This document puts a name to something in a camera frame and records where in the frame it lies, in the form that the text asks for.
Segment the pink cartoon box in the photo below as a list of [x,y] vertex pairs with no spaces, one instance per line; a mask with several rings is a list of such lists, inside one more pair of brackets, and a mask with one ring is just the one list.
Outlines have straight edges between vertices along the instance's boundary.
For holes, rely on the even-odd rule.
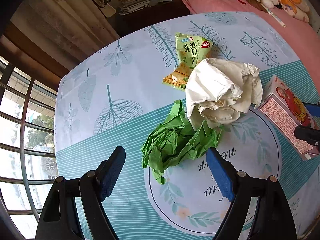
[[299,125],[314,129],[318,129],[318,126],[304,104],[276,75],[265,85],[258,110],[281,132],[303,160],[319,156],[319,146],[309,145],[294,135]]

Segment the green crumpled paper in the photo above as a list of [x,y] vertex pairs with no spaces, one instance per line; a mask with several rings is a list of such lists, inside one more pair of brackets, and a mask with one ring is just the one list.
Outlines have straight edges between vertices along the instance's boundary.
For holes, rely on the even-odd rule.
[[204,120],[193,129],[185,116],[182,101],[176,100],[166,119],[147,137],[142,146],[142,167],[152,170],[155,180],[164,185],[167,168],[190,159],[202,157],[211,147],[217,147],[223,126],[210,128]]

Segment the large white crumpled paper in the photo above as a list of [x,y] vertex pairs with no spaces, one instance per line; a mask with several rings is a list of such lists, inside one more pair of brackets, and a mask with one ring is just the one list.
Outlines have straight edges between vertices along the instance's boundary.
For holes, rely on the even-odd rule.
[[187,117],[194,130],[228,125],[258,107],[263,97],[260,68],[250,63],[208,58],[191,72],[185,88]]

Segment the white marker pen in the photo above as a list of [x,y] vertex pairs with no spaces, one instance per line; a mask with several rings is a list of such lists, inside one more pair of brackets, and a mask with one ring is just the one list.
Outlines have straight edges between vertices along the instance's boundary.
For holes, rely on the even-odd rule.
[[267,13],[271,15],[283,28],[286,28],[286,24],[274,12],[272,12],[268,8],[266,10],[267,10]]

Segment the green cracker packet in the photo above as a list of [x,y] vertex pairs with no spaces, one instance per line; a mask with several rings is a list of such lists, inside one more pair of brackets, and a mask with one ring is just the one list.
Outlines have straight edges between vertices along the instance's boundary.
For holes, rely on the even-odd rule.
[[202,60],[210,57],[213,42],[202,36],[183,33],[176,33],[175,41],[179,64],[171,74],[163,79],[163,83],[185,90],[194,68]]

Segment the floral curtain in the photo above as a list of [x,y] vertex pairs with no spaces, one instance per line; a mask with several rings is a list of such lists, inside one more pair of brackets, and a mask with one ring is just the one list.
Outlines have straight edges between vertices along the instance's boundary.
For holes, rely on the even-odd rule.
[[91,0],[23,0],[10,21],[65,68],[119,38]]

